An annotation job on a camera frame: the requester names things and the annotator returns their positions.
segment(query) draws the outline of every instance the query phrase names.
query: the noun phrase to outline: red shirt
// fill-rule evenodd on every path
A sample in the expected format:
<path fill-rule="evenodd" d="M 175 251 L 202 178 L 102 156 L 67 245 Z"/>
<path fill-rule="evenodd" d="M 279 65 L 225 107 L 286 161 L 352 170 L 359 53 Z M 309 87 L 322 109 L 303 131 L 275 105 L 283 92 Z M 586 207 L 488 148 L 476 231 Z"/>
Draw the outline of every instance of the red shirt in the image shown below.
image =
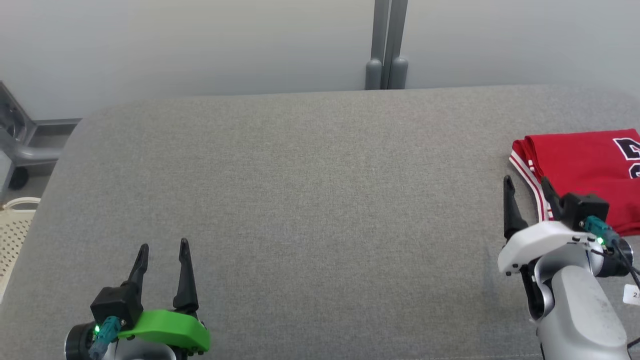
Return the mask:
<path fill-rule="evenodd" d="M 621 235 L 640 234 L 640 136 L 635 129 L 526 136 L 509 159 L 536 196 L 540 221 L 553 220 L 540 181 L 558 195 L 594 193 L 606 200 L 607 223 Z"/>

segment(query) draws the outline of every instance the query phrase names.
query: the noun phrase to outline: white label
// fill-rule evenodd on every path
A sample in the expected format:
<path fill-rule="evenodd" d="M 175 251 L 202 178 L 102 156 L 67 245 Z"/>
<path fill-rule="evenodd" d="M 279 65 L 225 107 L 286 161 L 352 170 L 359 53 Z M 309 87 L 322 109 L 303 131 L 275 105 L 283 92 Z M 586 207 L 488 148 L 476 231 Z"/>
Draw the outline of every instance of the white label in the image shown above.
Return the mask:
<path fill-rule="evenodd" d="M 622 302 L 640 306 L 640 291 L 638 291 L 636 285 L 625 285 L 625 294 L 622 296 Z"/>

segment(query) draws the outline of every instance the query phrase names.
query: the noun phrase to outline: gray fabric surface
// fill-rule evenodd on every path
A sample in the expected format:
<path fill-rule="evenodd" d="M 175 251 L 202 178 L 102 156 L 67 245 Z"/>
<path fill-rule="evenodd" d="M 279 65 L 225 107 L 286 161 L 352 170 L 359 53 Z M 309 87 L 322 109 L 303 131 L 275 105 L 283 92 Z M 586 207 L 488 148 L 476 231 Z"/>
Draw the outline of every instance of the gray fabric surface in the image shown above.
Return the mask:
<path fill-rule="evenodd" d="M 534 220 L 511 142 L 639 117 L 626 95 L 547 86 L 99 111 L 72 134 L 36 213 L 0 309 L 0 357 L 60 359 L 144 242 L 143 303 L 170 307 L 185 236 L 214 338 L 203 359 L 541 359 L 520 279 L 497 272 L 505 174 Z M 626 282 L 601 283 L 640 336 Z"/>

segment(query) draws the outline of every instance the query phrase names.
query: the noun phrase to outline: white stripe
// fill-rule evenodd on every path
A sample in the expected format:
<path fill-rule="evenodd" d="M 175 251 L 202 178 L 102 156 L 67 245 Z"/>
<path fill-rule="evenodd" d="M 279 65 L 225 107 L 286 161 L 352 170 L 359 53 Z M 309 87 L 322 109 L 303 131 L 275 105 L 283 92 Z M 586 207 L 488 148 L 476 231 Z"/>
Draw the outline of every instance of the white stripe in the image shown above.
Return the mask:
<path fill-rule="evenodd" d="M 527 184 L 529 184 L 531 191 L 533 191 L 534 197 L 536 198 L 536 209 L 538 210 L 538 221 L 542 222 L 542 221 L 548 220 L 547 212 L 543 211 L 543 209 L 550 208 L 550 206 L 543 196 L 544 193 L 542 192 L 542 186 L 540 186 L 540 183 L 537 181 L 534 174 L 531 171 L 529 171 L 527 166 L 524 165 L 524 161 L 522 161 L 522 159 L 520 158 L 517 152 L 515 151 L 511 152 L 511 157 L 509 158 L 509 161 L 520 173 L 524 181 L 526 181 Z"/>

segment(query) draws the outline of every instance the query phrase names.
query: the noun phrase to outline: basket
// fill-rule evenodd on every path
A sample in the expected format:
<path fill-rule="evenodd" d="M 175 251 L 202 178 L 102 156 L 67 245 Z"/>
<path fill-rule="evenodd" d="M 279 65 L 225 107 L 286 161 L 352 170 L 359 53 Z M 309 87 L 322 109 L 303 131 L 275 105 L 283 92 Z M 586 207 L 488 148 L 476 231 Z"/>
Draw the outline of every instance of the basket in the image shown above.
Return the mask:
<path fill-rule="evenodd" d="M 20 204 L 39 203 L 38 197 L 19 197 L 7 202 L 0 209 L 0 303 L 36 212 L 34 209 L 18 210 L 13 207 Z"/>

